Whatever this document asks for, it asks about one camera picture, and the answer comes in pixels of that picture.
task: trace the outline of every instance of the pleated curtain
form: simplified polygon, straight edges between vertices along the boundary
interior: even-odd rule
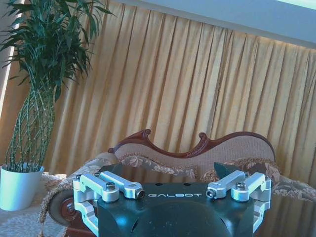
[[[56,103],[46,154],[70,174],[139,130],[170,152],[206,132],[267,137],[284,175],[316,187],[316,50],[110,1],[92,70]],[[11,74],[17,67],[12,65]],[[27,85],[8,82],[0,120],[5,154]]]

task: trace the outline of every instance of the metal bracket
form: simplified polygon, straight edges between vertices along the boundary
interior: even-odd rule
[[[140,183],[130,182],[109,171],[101,172],[99,177],[92,174],[79,175],[74,179],[73,185],[75,210],[81,212],[83,222],[96,236],[99,236],[98,218],[89,200],[102,197],[105,202],[114,202],[118,200],[120,191],[131,199],[145,195]]]
[[[236,182],[245,180],[245,173],[235,170],[233,173],[227,175],[217,182],[211,182],[207,185],[206,195],[209,198],[224,198],[226,192],[235,186]]]
[[[206,196],[214,199],[224,198],[229,189],[232,199],[236,201],[248,201],[250,197],[255,200],[253,222],[253,232],[255,232],[263,221],[264,212],[270,209],[271,179],[258,172],[247,177],[244,172],[236,170],[217,182],[209,183]]]

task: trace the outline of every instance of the rolled armrest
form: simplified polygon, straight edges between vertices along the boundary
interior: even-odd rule
[[[53,220],[61,225],[68,226],[75,218],[73,198],[73,179],[78,174],[96,173],[104,165],[111,165],[118,162],[117,157],[112,153],[101,153],[96,158],[87,161],[80,169],[71,174],[61,182],[56,188],[51,190],[43,199],[39,222],[44,223],[47,212]]]
[[[283,197],[308,200],[316,203],[316,189],[298,180],[292,180],[283,175],[280,181],[273,187],[273,194]]]

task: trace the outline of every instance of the bolt head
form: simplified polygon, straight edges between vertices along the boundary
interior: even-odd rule
[[[115,183],[113,182],[107,182],[105,184],[105,190],[106,191],[113,191],[115,189]]]
[[[74,205],[72,203],[67,205],[67,211],[73,213],[75,211]]]
[[[140,190],[137,194],[136,194],[136,198],[143,198],[145,196],[145,191],[144,190]]]
[[[246,185],[245,185],[244,182],[237,182],[237,183],[236,183],[236,188],[237,188],[237,189],[240,189],[240,190],[243,190],[243,189],[246,188]]]
[[[216,197],[216,192],[212,189],[209,189],[206,191],[206,196],[208,196],[209,198],[215,198]]]

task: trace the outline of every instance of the sofa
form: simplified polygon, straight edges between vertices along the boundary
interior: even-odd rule
[[[185,153],[170,153],[155,146],[149,139],[149,129],[137,132],[119,142],[108,152],[99,154],[87,161],[79,170],[62,181],[43,199],[39,222],[45,221],[47,213],[56,222],[68,226],[68,236],[94,236],[82,223],[82,219],[73,205],[73,179],[78,174],[96,173],[104,165],[121,162],[124,165],[142,167],[146,170],[173,174],[173,177],[189,177],[197,182],[218,180],[214,162],[237,166],[240,170],[262,172],[273,181],[273,193],[316,203],[316,190],[307,184],[294,181],[280,174],[276,165],[275,153],[270,142],[263,136],[252,132],[236,132],[217,140],[210,140],[205,133],[200,133],[199,143]],[[156,182],[164,180],[163,175],[156,177]]]

